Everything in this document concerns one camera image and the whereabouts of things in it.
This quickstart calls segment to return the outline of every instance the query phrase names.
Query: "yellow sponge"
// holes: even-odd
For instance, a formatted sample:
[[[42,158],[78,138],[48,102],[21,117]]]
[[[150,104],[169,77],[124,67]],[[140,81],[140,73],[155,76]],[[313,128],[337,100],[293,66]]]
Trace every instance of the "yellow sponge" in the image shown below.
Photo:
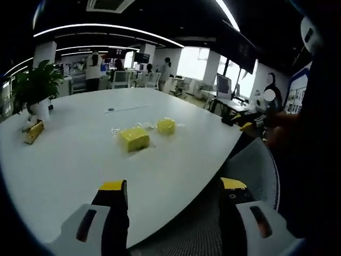
[[[149,147],[149,135],[141,127],[134,127],[119,133],[122,146],[128,151],[136,151]]]
[[[156,125],[158,132],[164,135],[174,134],[175,126],[175,121],[169,118],[158,121]]]

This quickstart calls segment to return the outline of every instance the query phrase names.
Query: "white pot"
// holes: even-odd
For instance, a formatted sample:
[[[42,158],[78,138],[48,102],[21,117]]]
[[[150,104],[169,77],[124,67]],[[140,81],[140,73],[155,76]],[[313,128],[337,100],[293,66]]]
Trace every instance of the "white pot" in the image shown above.
[[[50,113],[48,112],[48,98],[42,100],[38,104],[31,105],[30,109],[39,120],[42,121],[50,120]]]

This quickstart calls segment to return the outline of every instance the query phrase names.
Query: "green leaves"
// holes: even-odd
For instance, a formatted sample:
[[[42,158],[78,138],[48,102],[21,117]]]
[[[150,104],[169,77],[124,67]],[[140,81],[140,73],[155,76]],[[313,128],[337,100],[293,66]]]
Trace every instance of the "green leaves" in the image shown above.
[[[24,107],[39,103],[48,97],[57,97],[58,81],[63,80],[59,71],[54,70],[49,60],[42,61],[28,74],[17,73],[12,84],[14,105],[22,111]]]

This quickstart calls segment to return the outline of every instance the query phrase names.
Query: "air vent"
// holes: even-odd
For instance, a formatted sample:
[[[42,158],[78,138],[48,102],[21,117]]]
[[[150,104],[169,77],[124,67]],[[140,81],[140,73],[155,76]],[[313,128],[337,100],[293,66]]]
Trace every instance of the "air vent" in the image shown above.
[[[86,11],[122,13],[134,1],[135,0],[88,0]]]

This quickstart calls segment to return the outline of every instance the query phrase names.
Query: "potted plant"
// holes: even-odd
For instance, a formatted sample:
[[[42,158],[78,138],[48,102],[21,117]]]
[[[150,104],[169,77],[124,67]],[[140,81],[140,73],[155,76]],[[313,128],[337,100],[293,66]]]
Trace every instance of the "potted plant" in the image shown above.
[[[54,70],[49,60],[43,60],[28,73],[17,73],[12,84],[12,96],[15,113],[27,108],[40,120],[48,119],[48,99],[58,96],[58,81],[63,76]]]

